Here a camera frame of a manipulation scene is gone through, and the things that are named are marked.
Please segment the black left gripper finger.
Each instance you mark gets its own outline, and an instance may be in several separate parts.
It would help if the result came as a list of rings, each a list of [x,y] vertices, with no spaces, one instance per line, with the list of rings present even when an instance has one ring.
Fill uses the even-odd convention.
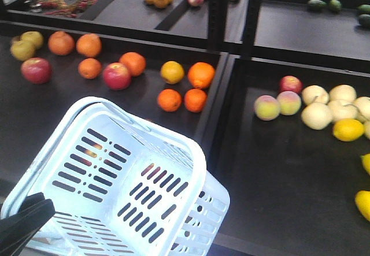
[[[16,214],[1,220],[1,255],[19,255],[54,214],[52,200],[41,192],[26,197]]]

